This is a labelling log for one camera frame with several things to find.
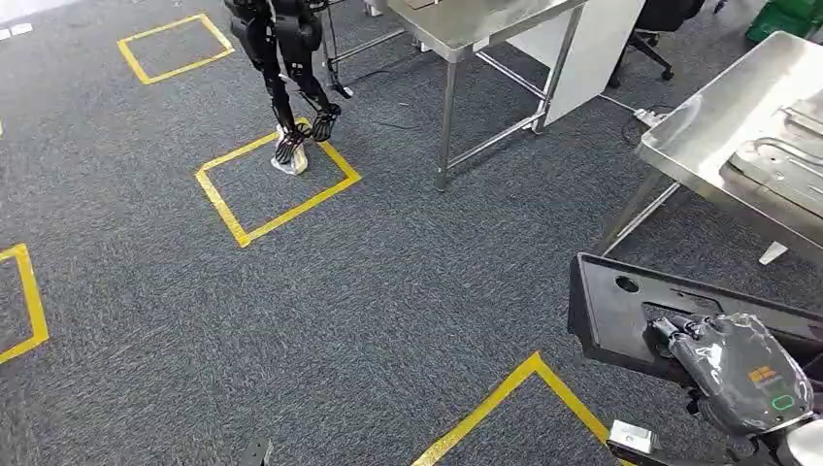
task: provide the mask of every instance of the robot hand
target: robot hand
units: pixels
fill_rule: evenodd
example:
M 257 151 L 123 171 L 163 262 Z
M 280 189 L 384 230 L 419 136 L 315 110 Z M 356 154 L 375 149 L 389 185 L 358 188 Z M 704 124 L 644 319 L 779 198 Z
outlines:
M 662 317 L 649 326 L 661 353 L 699 388 L 699 411 L 722 432 L 759 436 L 813 415 L 808 378 L 757 316 Z

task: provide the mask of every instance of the metal counter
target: metal counter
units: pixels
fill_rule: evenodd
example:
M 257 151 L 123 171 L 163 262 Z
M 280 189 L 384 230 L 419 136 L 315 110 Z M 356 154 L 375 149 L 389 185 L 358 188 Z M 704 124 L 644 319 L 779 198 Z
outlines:
M 370 0 L 417 40 L 456 63 L 557 17 L 585 0 L 441 0 L 415 10 L 406 0 Z
M 572 39 L 586 2 L 586 0 L 441 0 L 441 3 L 437 5 L 415 10 L 406 3 L 406 0 L 367 1 L 381 12 L 396 18 L 403 25 L 403 29 L 341 53 L 331 61 L 338 62 L 350 58 L 406 31 L 448 62 L 441 149 L 436 157 L 435 188 L 439 191 L 445 190 L 446 175 L 449 169 L 488 149 L 519 129 L 531 128 L 535 133 L 543 130 L 551 99 L 557 89 L 560 74 L 572 47 Z M 542 87 L 529 83 L 513 70 L 481 51 L 485 47 L 504 42 L 569 10 L 572 10 L 572 13 L 557 61 Z M 533 115 L 518 121 L 474 148 L 452 157 L 450 150 L 451 119 L 458 69 L 463 60 L 473 55 L 477 55 L 478 58 L 515 83 L 535 94 L 539 99 L 539 107 Z
M 608 253 L 681 184 L 751 223 L 770 240 L 823 261 L 823 218 L 731 166 L 775 112 L 823 89 L 823 47 L 777 32 L 647 131 L 639 156 L 655 171 L 597 246 Z M 665 174 L 676 181 L 635 212 Z

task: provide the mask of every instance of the humanoid robot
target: humanoid robot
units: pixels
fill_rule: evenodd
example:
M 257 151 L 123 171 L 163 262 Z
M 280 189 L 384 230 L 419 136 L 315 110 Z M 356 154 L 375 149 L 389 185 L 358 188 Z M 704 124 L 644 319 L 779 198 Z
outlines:
M 272 97 L 280 136 L 272 165 L 289 175 L 299 175 L 309 165 L 306 138 L 327 141 L 341 113 L 329 101 L 313 75 L 312 53 L 323 40 L 322 22 L 315 13 L 329 8 L 328 0 L 224 0 L 232 13 L 231 31 L 243 45 L 251 64 L 263 74 Z M 278 49 L 286 76 L 317 111 L 312 127 L 295 122 L 285 82 L 280 76 Z

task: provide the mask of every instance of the circular hole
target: circular hole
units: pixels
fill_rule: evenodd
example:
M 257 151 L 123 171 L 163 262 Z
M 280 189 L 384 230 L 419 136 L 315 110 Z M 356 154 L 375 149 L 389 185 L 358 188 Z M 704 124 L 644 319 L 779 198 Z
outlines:
M 617 283 L 617 286 L 620 286 L 620 289 L 628 291 L 630 293 L 637 293 L 641 290 L 637 282 L 628 277 L 617 277 L 616 279 L 614 279 L 614 282 Z

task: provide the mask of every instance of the green bin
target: green bin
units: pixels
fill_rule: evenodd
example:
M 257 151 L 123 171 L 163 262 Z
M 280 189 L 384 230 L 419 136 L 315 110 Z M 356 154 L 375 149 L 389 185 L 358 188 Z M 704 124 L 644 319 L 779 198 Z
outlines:
M 746 37 L 760 42 L 775 31 L 805 37 L 823 22 L 823 0 L 772 0 L 754 18 Z

